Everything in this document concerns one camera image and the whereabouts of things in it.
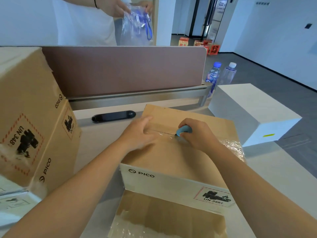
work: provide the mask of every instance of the person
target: person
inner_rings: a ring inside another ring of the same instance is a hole
[[[58,30],[58,45],[116,46],[113,18],[130,12],[124,2],[131,0],[52,0]],[[151,13],[153,3],[137,6]]]
[[[3,238],[80,237],[123,157],[157,138],[144,134],[149,120],[149,116],[133,120],[114,143],[37,204]],[[192,127],[192,133],[181,136],[214,162],[257,238],[317,237],[317,221],[237,159],[206,123],[187,118],[179,127],[184,125]]]

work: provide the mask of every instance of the hand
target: hand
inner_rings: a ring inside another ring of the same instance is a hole
[[[138,6],[145,7],[145,12],[151,15],[153,11],[153,2],[151,1],[139,1]]]
[[[157,135],[144,133],[144,128],[151,119],[152,116],[147,116],[133,120],[117,141],[121,142],[128,152],[151,144]]]
[[[121,0],[96,0],[96,5],[112,17],[124,17],[124,12],[131,12]]]
[[[186,118],[179,124],[178,127],[180,128],[184,125],[191,127],[193,132],[183,132],[180,133],[180,136],[186,139],[192,145],[192,147],[207,153],[212,144],[220,144],[216,136],[212,133],[205,122]]]

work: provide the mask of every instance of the plastic bottle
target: plastic bottle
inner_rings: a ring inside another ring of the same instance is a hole
[[[206,82],[212,83],[211,92],[209,93],[208,97],[211,96],[212,92],[215,89],[217,80],[218,80],[219,75],[220,75],[220,69],[219,69],[220,67],[221,67],[221,63],[220,62],[215,62],[214,63],[214,67],[207,74]]]
[[[231,62],[229,66],[227,66],[219,77],[218,85],[230,84],[233,77],[235,76],[237,70],[235,70],[236,63]]]

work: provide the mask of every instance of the desk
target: desk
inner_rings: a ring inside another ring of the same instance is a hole
[[[208,110],[208,101],[204,107],[198,107],[197,99],[181,99],[152,102],[164,107],[212,115]],[[116,140],[130,120],[121,120],[103,124],[93,124],[91,117],[95,114],[134,110],[141,116],[145,104],[131,104],[75,112],[82,127],[81,145],[75,165],[75,172],[91,161],[105,147]],[[275,142],[258,144],[244,148],[248,165],[260,176],[288,196],[292,201],[317,218],[317,179],[298,164]],[[97,205],[81,238],[106,237],[116,209],[124,191],[120,171],[117,169],[108,188]],[[225,215],[227,233],[230,238],[255,237],[239,208],[234,205]],[[7,229],[0,230],[0,236]]]

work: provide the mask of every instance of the open cardboard flap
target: open cardboard flap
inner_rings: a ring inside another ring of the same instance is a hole
[[[221,215],[125,190],[109,238],[227,238]]]
[[[148,125],[149,132],[156,131],[160,136],[153,145],[130,152],[123,159],[123,164],[227,188],[211,159],[174,134],[180,122],[185,118],[204,121],[216,137],[230,148],[238,158],[244,161],[242,147],[234,123],[231,120],[150,104],[146,105],[142,115],[153,116]]]

